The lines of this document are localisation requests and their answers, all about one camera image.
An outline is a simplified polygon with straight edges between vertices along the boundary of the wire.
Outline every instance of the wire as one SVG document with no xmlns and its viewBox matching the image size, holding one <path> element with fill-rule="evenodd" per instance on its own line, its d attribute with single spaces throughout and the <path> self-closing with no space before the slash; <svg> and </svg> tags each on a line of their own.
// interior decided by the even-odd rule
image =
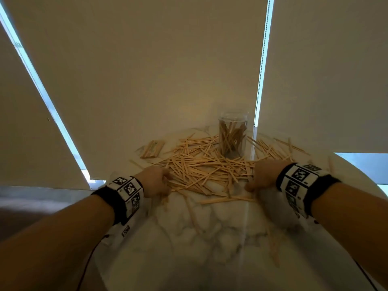
<svg viewBox="0 0 388 291">
<path fill-rule="evenodd" d="M 359 265 L 359 263 L 353 258 L 354 262 L 357 264 L 358 268 L 360 269 L 360 271 L 362 271 L 362 273 L 364 274 L 365 278 L 369 281 L 369 283 L 372 285 L 373 289 L 375 291 L 379 291 L 376 286 L 373 284 L 372 280 L 369 278 L 369 276 L 366 274 L 366 272 L 364 271 L 364 269 L 361 267 L 361 265 Z"/>
<path fill-rule="evenodd" d="M 82 273 L 82 276 L 81 276 L 81 279 L 80 279 L 80 282 L 78 283 L 78 286 L 77 286 L 77 289 L 76 291 L 80 291 L 80 288 L 81 288 L 81 284 L 82 284 L 82 281 L 85 277 L 85 274 L 86 274 L 86 269 L 88 267 L 88 264 L 92 258 L 92 255 L 93 255 L 93 252 L 95 251 L 95 249 L 97 248 L 97 246 L 100 244 L 100 242 L 104 239 L 104 238 L 108 238 L 109 235 L 105 235 L 104 237 L 102 237 L 102 239 L 97 243 L 96 246 L 94 246 L 93 250 L 90 252 L 90 255 L 89 255 L 89 258 L 88 258 L 88 261 L 86 262 L 86 265 L 85 265 L 85 269 L 83 270 L 83 273 Z"/>
</svg>

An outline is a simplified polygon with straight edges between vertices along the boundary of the white marble tabletop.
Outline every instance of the white marble tabletop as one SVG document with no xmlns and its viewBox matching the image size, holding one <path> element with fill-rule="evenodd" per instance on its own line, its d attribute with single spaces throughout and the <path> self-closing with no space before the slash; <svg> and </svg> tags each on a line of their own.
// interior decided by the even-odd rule
<svg viewBox="0 0 388 291">
<path fill-rule="evenodd" d="M 167 157 L 178 142 L 213 136 L 217 127 L 190 129 L 167 135 L 160 156 Z M 287 140 L 287 135 L 264 132 Z M 380 188 L 356 167 L 339 156 L 298 139 L 292 144 L 311 156 L 293 151 L 296 161 L 312 160 L 329 168 L 344 183 L 386 198 Z M 251 156 L 247 143 L 246 157 Z M 150 165 L 133 153 L 135 162 Z M 120 169 L 137 173 L 127 162 Z M 202 230 L 197 235 L 183 197 L 173 192 L 166 206 L 153 202 L 143 222 L 133 228 L 118 247 L 101 244 L 95 253 L 106 287 L 120 290 L 365 290 L 371 285 L 347 252 L 320 226 L 286 232 L 266 222 L 262 209 L 253 202 L 232 201 L 200 205 L 208 197 L 189 192 L 189 203 Z"/>
</svg>

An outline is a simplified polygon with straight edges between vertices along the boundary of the glass jar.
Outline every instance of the glass jar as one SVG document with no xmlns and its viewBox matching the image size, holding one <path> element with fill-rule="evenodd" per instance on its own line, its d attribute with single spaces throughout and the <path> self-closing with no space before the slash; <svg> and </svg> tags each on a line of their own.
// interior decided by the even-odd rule
<svg viewBox="0 0 388 291">
<path fill-rule="evenodd" d="M 226 111 L 218 121 L 221 155 L 229 159 L 244 156 L 248 114 L 242 111 Z"/>
</svg>

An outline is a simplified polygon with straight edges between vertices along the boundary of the person's right arm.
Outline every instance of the person's right arm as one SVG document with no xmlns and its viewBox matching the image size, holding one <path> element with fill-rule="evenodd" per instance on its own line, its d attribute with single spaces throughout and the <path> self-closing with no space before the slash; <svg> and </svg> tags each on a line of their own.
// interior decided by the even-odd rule
<svg viewBox="0 0 388 291">
<path fill-rule="evenodd" d="M 289 161 L 261 161 L 247 191 L 274 186 Z M 314 218 L 388 289 L 388 201 L 335 183 L 313 201 Z"/>
</svg>

